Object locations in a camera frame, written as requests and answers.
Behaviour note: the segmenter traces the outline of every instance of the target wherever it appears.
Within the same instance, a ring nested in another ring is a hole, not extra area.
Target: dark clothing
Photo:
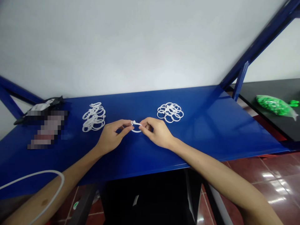
[[[180,169],[107,182],[101,195],[104,224],[195,225],[189,210],[186,174]],[[196,194],[198,199],[194,201],[196,220],[199,195]]]

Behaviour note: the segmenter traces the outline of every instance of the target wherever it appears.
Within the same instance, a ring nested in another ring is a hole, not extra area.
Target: green object
[[[276,115],[293,117],[296,121],[297,113],[292,109],[291,106],[297,107],[298,104],[294,103],[292,105],[289,105],[279,98],[275,98],[268,95],[257,95],[256,100],[262,107],[269,111],[272,111]]]
[[[290,104],[289,106],[290,107],[298,107],[299,105],[298,104]]]
[[[79,202],[75,202],[75,204],[73,205],[73,209],[75,210],[77,205],[78,205]]]
[[[296,100],[292,100],[292,101],[290,101],[290,105],[293,105],[293,104],[298,104],[299,103],[299,101],[296,101]]]

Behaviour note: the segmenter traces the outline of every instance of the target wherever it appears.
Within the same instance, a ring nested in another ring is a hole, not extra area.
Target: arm
[[[218,192],[236,204],[245,224],[280,224],[282,222],[264,196],[248,181],[227,166],[173,137],[162,120],[146,118],[139,129],[151,141],[179,155]]]
[[[123,137],[133,129],[130,122],[130,120],[118,120],[105,125],[97,145],[83,158],[63,172],[65,182],[61,191],[48,210],[42,214],[34,224],[45,224],[54,215],[86,172],[89,171],[103,155],[114,150],[120,144]],[[115,132],[118,128],[122,129],[120,134]],[[60,183],[60,177],[54,178],[10,215],[3,224],[30,224],[31,221],[48,205]]]

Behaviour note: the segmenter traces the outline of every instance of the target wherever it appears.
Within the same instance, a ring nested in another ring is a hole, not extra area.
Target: green plastic bag
[[[257,102],[264,108],[272,111],[276,115],[292,117],[296,121],[298,114],[286,102],[279,98],[268,95],[257,95]]]

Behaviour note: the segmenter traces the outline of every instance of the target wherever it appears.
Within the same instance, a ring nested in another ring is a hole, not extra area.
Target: white ring in hands
[[[132,126],[133,126],[133,125],[140,125],[140,126],[142,126],[140,123],[136,123],[135,120],[131,121],[131,125],[132,125]],[[133,131],[133,132],[135,132],[135,133],[140,133],[140,132],[141,132],[141,130],[139,130],[139,131],[131,130],[131,131]]]

